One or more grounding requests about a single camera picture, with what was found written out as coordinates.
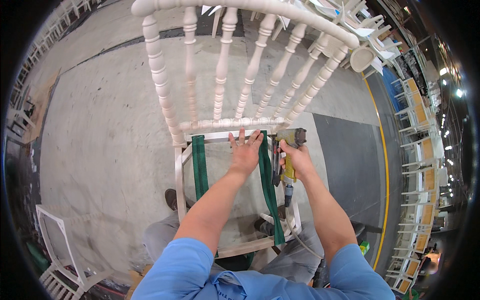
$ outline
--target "left hand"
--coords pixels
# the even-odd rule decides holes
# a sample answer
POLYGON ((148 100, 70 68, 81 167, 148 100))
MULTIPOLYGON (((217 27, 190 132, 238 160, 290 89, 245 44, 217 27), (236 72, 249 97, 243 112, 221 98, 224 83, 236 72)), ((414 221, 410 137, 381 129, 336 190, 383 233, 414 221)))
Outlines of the left hand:
POLYGON ((239 133, 239 143, 235 141, 232 133, 228 134, 228 140, 232 145, 233 158, 229 171, 238 172, 247 179, 258 164, 258 148, 262 144, 264 134, 260 129, 255 130, 248 142, 245 143, 245 129, 242 127, 239 133))

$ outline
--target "green webbing strap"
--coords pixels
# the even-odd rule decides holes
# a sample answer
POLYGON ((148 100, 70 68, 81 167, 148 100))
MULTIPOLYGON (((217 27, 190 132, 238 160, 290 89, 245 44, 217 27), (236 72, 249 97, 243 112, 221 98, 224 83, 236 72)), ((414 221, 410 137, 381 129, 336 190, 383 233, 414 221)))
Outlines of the green webbing strap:
POLYGON ((204 135, 192 137, 193 176, 197 201, 208 190, 207 163, 205 161, 204 135))
POLYGON ((285 243, 285 236, 283 235, 282 225, 278 217, 278 209, 276 206, 275 188, 271 179, 270 157, 268 156, 268 141, 267 131, 263 130, 264 140, 258 149, 258 165, 260 167, 260 177, 262 178, 262 189, 264 191, 265 202, 268 210, 273 217, 275 225, 275 245, 285 243))

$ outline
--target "green box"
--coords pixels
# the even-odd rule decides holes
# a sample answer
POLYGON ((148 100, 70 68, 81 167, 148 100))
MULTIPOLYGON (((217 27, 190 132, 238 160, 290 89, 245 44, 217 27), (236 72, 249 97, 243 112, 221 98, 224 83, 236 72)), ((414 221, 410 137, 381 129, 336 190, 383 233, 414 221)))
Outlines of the green box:
POLYGON ((367 254, 369 249, 370 249, 370 243, 369 242, 363 241, 360 244, 360 250, 361 250, 361 253, 363 254, 363 256, 365 256, 365 254, 367 254))

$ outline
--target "gray pants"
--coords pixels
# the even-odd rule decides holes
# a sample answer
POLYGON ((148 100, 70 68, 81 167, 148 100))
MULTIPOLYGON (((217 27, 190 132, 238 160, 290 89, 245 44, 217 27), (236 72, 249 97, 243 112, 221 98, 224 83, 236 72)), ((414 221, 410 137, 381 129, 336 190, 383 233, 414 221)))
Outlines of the gray pants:
MULTIPOLYGON (((144 246, 154 262, 162 255, 168 243, 173 240, 179 226, 178 212, 174 211, 172 215, 160 222, 153 223, 145 230, 144 246)), ((315 253, 320 256, 324 255, 324 249, 312 222, 302 224, 302 232, 299 234, 299 238, 315 253)), ((309 283, 319 264, 320 259, 318 257, 308 252, 296 239, 293 239, 287 243, 274 260, 259 272, 278 275, 294 282, 309 283)), ((216 274, 224 270, 214 263, 210 273, 216 274)))

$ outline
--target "shoe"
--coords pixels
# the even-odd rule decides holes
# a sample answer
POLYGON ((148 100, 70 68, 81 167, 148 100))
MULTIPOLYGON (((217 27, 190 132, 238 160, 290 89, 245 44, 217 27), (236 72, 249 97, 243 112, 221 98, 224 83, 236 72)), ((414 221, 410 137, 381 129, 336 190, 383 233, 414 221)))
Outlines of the shoe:
MULTIPOLYGON (((281 205, 277 208, 278 210, 278 217, 280 219, 285 219, 286 218, 286 213, 285 213, 285 205, 281 205)), ((259 218, 258 220, 256 220, 253 224, 253 227, 263 233, 263 234, 266 234, 268 236, 273 236, 275 235, 275 226, 267 221, 265 221, 264 219, 262 218, 259 218)))
MULTIPOLYGON (((177 191, 174 189, 167 189, 165 191, 165 201, 167 202, 167 205, 171 208, 171 210, 178 210, 178 204, 177 204, 177 191)), ((187 208, 190 209, 192 206, 189 204, 189 201, 186 201, 187 203, 187 208)))

